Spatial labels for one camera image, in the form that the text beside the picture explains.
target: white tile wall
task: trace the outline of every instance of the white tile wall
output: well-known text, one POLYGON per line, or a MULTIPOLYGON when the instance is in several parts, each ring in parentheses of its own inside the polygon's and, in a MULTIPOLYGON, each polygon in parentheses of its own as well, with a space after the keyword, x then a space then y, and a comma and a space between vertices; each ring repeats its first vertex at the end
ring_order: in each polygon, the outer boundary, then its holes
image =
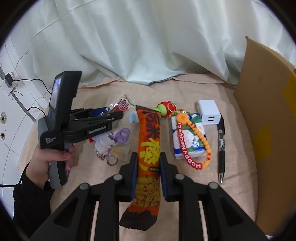
POLYGON ((5 139, 2 141, 10 148, 13 138, 26 114, 16 100, 11 95, 6 95, 3 88, 0 87, 0 113, 3 111, 7 115, 7 121, 5 124, 0 123, 0 133, 5 133, 5 139))
MULTIPOLYGON (((9 153, 9 147, 0 140, 0 180, 3 180, 4 168, 9 153)), ((2 188, 0 187, 0 197, 2 198, 2 188)))
MULTIPOLYGON (((0 67, 5 74, 10 73, 15 80, 37 78, 21 23, 14 28, 0 50, 0 67)), ((49 104, 50 94, 47 94, 42 82, 38 80, 19 81, 14 92, 27 109, 31 106, 46 109, 49 104)), ((15 99, 5 94, 0 87, 0 113, 3 111, 7 115, 7 122, 0 123, 0 133, 4 132, 6 135, 4 140, 0 139, 0 182, 15 185, 22 172, 17 168, 19 155, 34 123, 15 99)), ((43 117, 37 109, 31 109, 30 113, 36 119, 43 117)), ((13 188, 0 188, 0 198, 11 217, 14 212, 12 192, 13 188)))
POLYGON ((14 207, 7 205, 6 203, 3 203, 3 206, 5 207, 7 213, 9 214, 9 216, 11 217, 11 219, 13 219, 13 212, 14 212, 14 207))
POLYGON ((49 104, 50 101, 50 93, 46 92, 45 95, 43 96, 43 98, 46 100, 46 102, 49 104))
MULTIPOLYGON (((32 104, 32 106, 42 109, 42 107, 38 104, 37 101, 35 101, 35 102, 32 104)), ((35 118, 36 120, 39 119, 39 118, 44 117, 43 113, 42 113, 40 110, 36 109, 36 108, 32 108, 32 109, 30 109, 29 112, 31 113, 32 116, 34 116, 34 118, 35 118)))
POLYGON ((18 155, 21 154, 22 148, 26 142, 26 139, 30 133, 31 128, 33 127, 33 124, 34 122, 31 120, 31 118, 26 115, 10 147, 10 149, 13 150, 16 154, 18 155))
MULTIPOLYGON (((19 158, 20 156, 14 153, 12 150, 9 151, 3 176, 4 184, 15 185, 19 182, 21 176, 17 168, 17 162, 19 158)), ((3 203, 13 207, 15 201, 13 199, 12 192, 13 188, 3 188, 2 200, 3 203)))

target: orange snack package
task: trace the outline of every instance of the orange snack package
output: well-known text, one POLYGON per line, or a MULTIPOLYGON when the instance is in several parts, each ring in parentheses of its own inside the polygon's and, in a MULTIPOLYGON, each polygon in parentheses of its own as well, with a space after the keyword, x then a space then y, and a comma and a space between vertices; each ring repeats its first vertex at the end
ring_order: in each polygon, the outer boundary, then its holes
POLYGON ((136 194, 119 224, 146 231, 157 220, 160 205, 160 116, 161 113, 136 106, 140 120, 138 181, 136 194))

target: yellow tape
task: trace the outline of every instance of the yellow tape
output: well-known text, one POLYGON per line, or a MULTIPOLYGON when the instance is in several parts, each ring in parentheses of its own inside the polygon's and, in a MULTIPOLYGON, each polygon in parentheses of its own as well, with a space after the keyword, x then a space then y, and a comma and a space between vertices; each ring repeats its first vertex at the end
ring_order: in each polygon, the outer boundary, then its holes
POLYGON ((296 120, 296 75, 293 72, 283 94, 296 120))
POLYGON ((252 140, 256 161, 261 161, 272 153, 272 135, 265 124, 252 140))

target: white plush toy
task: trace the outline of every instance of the white plush toy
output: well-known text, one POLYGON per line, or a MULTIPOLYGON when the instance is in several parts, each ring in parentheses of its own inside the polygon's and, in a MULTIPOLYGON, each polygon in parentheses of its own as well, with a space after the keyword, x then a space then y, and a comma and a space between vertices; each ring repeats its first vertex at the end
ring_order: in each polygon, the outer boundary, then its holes
POLYGON ((100 154, 107 154, 109 149, 115 144, 115 141, 110 138, 111 132, 105 132, 95 137, 92 137, 95 143, 95 149, 100 154))

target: blue object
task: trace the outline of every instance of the blue object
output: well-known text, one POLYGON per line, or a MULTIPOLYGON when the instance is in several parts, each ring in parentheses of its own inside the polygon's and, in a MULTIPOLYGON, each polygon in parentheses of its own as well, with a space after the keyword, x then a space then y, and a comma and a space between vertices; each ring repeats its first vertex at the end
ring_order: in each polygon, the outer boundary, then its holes
POLYGON ((138 178, 138 155, 136 155, 136 161, 133 167, 133 175, 131 179, 131 195, 130 195, 131 201, 133 200, 136 194, 137 178, 138 178))
POLYGON ((138 113, 136 111, 132 111, 129 116, 130 123, 139 123, 138 113))
POLYGON ((163 162, 162 162, 161 157, 159 159, 159 164, 160 164, 160 179, 161 179, 161 186, 162 186, 162 190, 163 190, 163 196, 164 196, 165 200, 167 200, 168 199, 168 187, 167 187, 167 183, 166 183, 166 176, 165 176, 165 171, 163 168, 163 162))
POLYGON ((109 107, 93 109, 90 111, 89 116, 91 116, 91 117, 102 116, 102 115, 107 114, 109 112, 109 110, 110 110, 109 107))

